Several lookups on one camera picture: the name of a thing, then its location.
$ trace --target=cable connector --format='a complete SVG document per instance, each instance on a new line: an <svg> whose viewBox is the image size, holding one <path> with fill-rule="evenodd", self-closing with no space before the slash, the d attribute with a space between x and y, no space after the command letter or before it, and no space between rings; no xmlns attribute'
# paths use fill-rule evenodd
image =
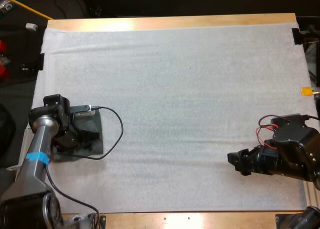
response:
<svg viewBox="0 0 320 229"><path fill-rule="evenodd" d="M99 110L101 107L99 105L92 105L91 111Z"/></svg>

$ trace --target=red object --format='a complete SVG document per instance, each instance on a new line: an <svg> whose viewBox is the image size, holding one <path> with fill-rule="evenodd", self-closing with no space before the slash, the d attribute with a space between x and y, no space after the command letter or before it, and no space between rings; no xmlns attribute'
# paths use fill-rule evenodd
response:
<svg viewBox="0 0 320 229"><path fill-rule="evenodd" d="M9 76L10 72L3 65L0 65L0 80L5 81Z"/></svg>
<svg viewBox="0 0 320 229"><path fill-rule="evenodd" d="M0 53L4 53L6 49L7 49L7 44L3 40L0 40Z"/></svg>

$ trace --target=black cable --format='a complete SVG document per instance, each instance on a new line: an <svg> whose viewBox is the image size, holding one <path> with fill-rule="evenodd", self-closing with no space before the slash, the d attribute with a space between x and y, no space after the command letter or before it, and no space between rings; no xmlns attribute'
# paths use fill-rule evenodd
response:
<svg viewBox="0 0 320 229"><path fill-rule="evenodd" d="M307 115L307 117L308 117L309 119L315 119L315 120L320 121L320 118L319 118L319 117L316 117L316 116Z"/></svg>
<svg viewBox="0 0 320 229"><path fill-rule="evenodd" d="M75 158L85 158L85 159L91 159L91 160L97 161L97 160L101 160L101 159L105 158L116 147L116 145L118 144L118 142L122 138L122 135L124 134L124 124L122 123L120 116L118 115L118 113L115 110L113 110L109 107L105 107L105 106L93 106L93 107L91 107L91 109L92 110L106 109L106 110L113 112L116 115L116 117L118 118L120 125L121 125L121 134L118 137L118 139L115 141L113 146L104 155L102 155L100 157L90 157L90 156L85 156L85 155L76 155L76 154L69 154L69 153L63 153L63 152L57 152L55 154L69 156L69 157L75 157Z"/></svg>
<svg viewBox="0 0 320 229"><path fill-rule="evenodd" d="M57 8L59 8L59 10L62 12L62 14L63 14L63 16L64 16L64 19L67 19L67 14L66 14L66 12L62 9L61 6L59 6L59 5L57 4L57 0L54 0L54 5L55 5Z"/></svg>
<svg viewBox="0 0 320 229"><path fill-rule="evenodd" d="M281 119L283 119L283 120L291 123L291 121L290 121L289 119L287 119L287 118L284 118L284 117L278 116L278 115L269 114L269 115L265 115L265 116L261 117L261 118L259 119L259 121L258 121L258 125L259 125L260 127L272 126L271 124L261 125L261 121L262 121L263 119L265 119L265 118L268 118L268 117L281 118Z"/></svg>
<svg viewBox="0 0 320 229"><path fill-rule="evenodd" d="M54 181L52 180L51 176L50 176L50 173L49 173L49 169L48 169L48 165L45 166L45 172L46 172L46 175L48 176L48 180L51 184L51 186L53 187L53 189L55 189L59 194L61 194L62 196L64 196L65 198L68 198L69 200L75 202L75 203L79 203L85 207L88 207L88 208L91 208L92 210L94 210L97 214L97 221L95 222L95 229L98 228L98 224L99 224L99 221L100 221L100 213L98 211L97 208L95 208L93 205L90 205L90 204L87 204L83 201L80 201L80 200L77 200L67 194L65 194L64 192L62 192L59 188L57 188L57 186L55 185Z"/></svg>

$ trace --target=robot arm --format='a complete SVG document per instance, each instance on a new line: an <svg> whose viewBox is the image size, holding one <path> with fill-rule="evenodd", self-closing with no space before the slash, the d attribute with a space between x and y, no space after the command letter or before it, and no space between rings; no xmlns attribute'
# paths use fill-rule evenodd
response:
<svg viewBox="0 0 320 229"><path fill-rule="evenodd" d="M46 96L43 102L43 107L29 114L34 137L16 181L0 199L0 228L15 229L22 225L33 229L94 228L94 213L85 220L63 225L59 201L45 183L53 139L66 150L76 148L81 140L71 121L69 100L57 94ZM76 106L73 110L86 113L90 106Z"/></svg>
<svg viewBox="0 0 320 229"><path fill-rule="evenodd" d="M313 182L320 190L320 134L305 124L309 118L313 117L294 114L273 118L272 139L251 151L229 153L228 162L244 176L277 174Z"/></svg>

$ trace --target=dark floor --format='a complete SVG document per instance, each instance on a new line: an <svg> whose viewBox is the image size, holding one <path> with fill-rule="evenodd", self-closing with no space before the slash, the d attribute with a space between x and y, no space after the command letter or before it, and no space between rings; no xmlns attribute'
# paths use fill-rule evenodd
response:
<svg viewBox="0 0 320 229"><path fill-rule="evenodd" d="M84 0L104 17L252 13L320 15L320 0Z"/></svg>

